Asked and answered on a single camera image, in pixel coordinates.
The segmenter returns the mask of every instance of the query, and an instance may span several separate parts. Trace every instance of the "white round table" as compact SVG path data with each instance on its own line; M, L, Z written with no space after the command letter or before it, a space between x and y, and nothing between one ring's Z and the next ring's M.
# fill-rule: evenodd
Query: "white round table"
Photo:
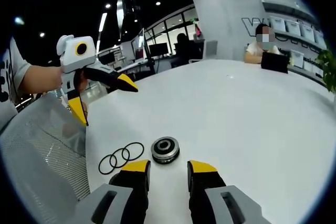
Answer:
M272 224L298 224L329 182L336 145L333 95L295 73L238 61L206 60L137 82L139 93L115 91L90 104L86 137L90 190L108 183L100 160L131 142L152 161L145 223L192 223L187 161L218 169L259 203ZM162 166L151 144L171 136L179 158ZM131 156L139 147L130 147ZM102 165L109 170L108 160Z

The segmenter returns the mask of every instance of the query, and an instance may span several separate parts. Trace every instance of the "green plant leaves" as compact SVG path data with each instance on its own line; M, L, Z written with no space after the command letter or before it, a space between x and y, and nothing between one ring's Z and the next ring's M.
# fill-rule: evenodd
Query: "green plant leaves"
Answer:
M322 50L317 56L317 62L323 66L323 81L329 91L336 91L336 60L331 51Z

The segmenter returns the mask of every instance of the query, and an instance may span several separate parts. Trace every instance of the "rubber o-ring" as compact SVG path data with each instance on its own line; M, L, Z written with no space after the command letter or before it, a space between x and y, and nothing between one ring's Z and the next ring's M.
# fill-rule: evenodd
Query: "rubber o-ring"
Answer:
M128 152L128 158L129 158L130 155L131 155L131 154L130 154L130 151L129 151L128 149L126 149L126 148L119 148L119 149L117 149L115 152L113 152L112 155L111 155L111 157L110 157L110 165L111 165L111 167L113 167L113 169L115 169L115 168L121 168L121 167L123 167L125 164L127 164L127 162L129 161L128 159L125 159L125 158L124 158L124 160L126 160L126 161L125 161L124 164L122 164L122 165L120 165L120 166L117 166L117 165L116 165L118 162L116 162L116 164L115 164L114 166L111 164L111 158L112 158L113 156L115 157L115 153L117 153L117 152L120 151L120 150L122 150L122 151L126 150L126 151Z
M129 152L129 150L127 149L127 147L128 147L128 146L131 146L132 144L139 144L139 145L141 145L141 147L142 147L142 152L140 153L139 156L137 156L137 157L135 157L135 158L130 158L130 152ZM124 157L124 150L127 150L127 151L128 151L128 159L126 159L126 158ZM133 142L133 143L130 143L130 144L126 145L126 146L123 148L123 150L122 150L122 152L121 152L121 156L122 156L122 158L123 158L124 160L126 160L127 162L128 162L128 161L134 161L134 160L138 159L139 157L141 157L144 151L145 151L145 147L143 146L142 143L139 143L139 142Z
M109 162L110 162L110 165L111 165L111 158L112 157L114 157L114 160L115 160L115 164L117 164L117 158L113 155L113 154L109 154L109 155L106 155L105 157L103 157L103 159L99 162L99 165L98 165L98 171L102 174L102 175L109 175L109 174L111 174L113 171L114 171L114 167L112 168L112 170L111 171L109 171L108 173L103 173L102 171L101 171L101 169L100 169L100 165L101 165L101 163L105 160L105 158L107 158L107 157L110 157L110 160L109 160Z

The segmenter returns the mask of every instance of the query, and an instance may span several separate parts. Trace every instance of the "gray t-shirt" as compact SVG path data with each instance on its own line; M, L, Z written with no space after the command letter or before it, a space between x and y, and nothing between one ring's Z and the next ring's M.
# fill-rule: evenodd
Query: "gray t-shirt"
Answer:
M12 60L9 58L8 49L0 55L0 130L17 114L13 101L19 99L16 93L19 93L18 88L31 66L22 58L14 38L10 41L10 49Z

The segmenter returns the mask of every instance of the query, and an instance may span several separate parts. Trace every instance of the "black laptop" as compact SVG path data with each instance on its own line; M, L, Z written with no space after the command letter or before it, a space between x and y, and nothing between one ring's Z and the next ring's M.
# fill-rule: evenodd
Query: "black laptop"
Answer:
M287 65L289 64L289 58L287 56L272 54L270 52L263 52L262 56L262 69L288 73Z

